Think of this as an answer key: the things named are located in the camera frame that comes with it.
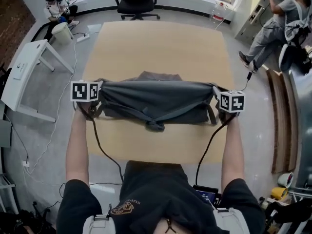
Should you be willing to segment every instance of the gray pants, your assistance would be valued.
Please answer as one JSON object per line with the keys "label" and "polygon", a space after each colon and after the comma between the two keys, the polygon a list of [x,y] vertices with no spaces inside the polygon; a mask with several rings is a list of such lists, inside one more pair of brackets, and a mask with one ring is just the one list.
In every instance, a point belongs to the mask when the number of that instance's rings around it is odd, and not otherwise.
{"label": "gray pants", "polygon": [[255,36],[249,53],[246,55],[247,61],[251,62],[255,60],[257,68],[261,68],[278,46],[287,43],[285,39],[285,28],[277,28],[280,25],[273,18],[268,20],[264,26],[275,29],[262,28]]}

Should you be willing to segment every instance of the electrical outlet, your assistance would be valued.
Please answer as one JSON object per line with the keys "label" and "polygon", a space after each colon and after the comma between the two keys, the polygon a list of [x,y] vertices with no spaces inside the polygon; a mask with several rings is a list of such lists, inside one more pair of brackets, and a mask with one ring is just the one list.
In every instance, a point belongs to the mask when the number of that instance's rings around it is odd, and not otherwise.
{"label": "electrical outlet", "polygon": [[77,39],[77,42],[81,42],[81,41],[87,40],[87,39],[89,39],[89,38],[90,38],[90,34],[87,33],[85,37],[79,37],[79,38]]}
{"label": "electrical outlet", "polygon": [[29,161],[23,161],[23,166],[24,167],[29,167]]}

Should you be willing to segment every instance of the person standing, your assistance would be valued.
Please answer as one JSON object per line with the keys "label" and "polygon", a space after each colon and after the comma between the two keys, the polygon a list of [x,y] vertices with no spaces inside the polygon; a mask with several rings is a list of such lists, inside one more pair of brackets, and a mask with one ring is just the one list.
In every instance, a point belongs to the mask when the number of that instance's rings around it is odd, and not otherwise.
{"label": "person standing", "polygon": [[[311,0],[295,0],[301,7],[302,18],[306,19],[309,15]],[[273,51],[281,44],[286,44],[285,38],[285,16],[287,23],[299,20],[297,6],[293,0],[284,0],[280,4],[276,4],[274,0],[270,0],[271,10],[274,16],[269,19],[264,27],[259,31],[253,40],[248,54],[239,51],[238,56],[246,67],[254,60],[254,69],[259,69],[273,53]]]}
{"label": "person standing", "polygon": [[50,20],[48,31],[44,37],[48,41],[52,37],[53,28],[61,22],[67,22],[68,26],[78,25],[79,21],[74,21],[78,6],[72,5],[66,10],[67,3],[64,0],[46,0],[44,14]]}

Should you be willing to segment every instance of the white bucket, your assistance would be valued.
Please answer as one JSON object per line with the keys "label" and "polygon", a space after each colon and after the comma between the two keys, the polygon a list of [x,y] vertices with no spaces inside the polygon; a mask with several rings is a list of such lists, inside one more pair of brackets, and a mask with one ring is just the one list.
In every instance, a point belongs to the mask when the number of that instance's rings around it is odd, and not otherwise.
{"label": "white bucket", "polygon": [[277,183],[280,186],[289,188],[293,182],[293,173],[282,174],[278,177]]}
{"label": "white bucket", "polygon": [[54,35],[57,41],[63,45],[71,43],[73,38],[66,22],[56,25],[52,30],[52,35]]}

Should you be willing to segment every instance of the wooden plank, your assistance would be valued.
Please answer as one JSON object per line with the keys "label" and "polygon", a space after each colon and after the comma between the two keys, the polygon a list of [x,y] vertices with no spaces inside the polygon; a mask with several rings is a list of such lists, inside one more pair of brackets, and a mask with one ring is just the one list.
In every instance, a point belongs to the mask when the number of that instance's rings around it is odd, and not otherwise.
{"label": "wooden plank", "polygon": [[296,102],[293,94],[293,87],[288,74],[283,74],[283,83],[285,86],[285,97],[287,98],[287,108],[290,116],[290,153],[287,157],[287,166],[285,171],[289,172],[296,168],[297,155],[298,155],[298,116]]}
{"label": "wooden plank", "polygon": [[274,110],[274,156],[272,173],[288,170],[291,153],[291,122],[281,73],[267,70]]}

